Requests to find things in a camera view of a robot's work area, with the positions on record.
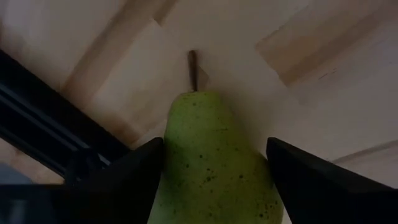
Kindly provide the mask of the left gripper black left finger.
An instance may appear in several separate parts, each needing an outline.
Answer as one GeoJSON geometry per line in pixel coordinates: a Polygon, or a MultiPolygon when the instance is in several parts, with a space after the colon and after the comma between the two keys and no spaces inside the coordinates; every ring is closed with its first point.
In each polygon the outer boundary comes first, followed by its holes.
{"type": "Polygon", "coordinates": [[[74,184],[2,185],[1,223],[147,223],[163,160],[154,138],[74,184]]]}

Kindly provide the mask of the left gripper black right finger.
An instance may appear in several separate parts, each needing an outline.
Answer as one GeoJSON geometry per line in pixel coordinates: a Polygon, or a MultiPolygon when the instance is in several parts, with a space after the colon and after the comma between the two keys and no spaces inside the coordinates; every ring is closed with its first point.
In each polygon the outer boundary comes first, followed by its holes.
{"type": "Polygon", "coordinates": [[[278,138],[266,155],[292,223],[397,223],[397,189],[278,138]]]}

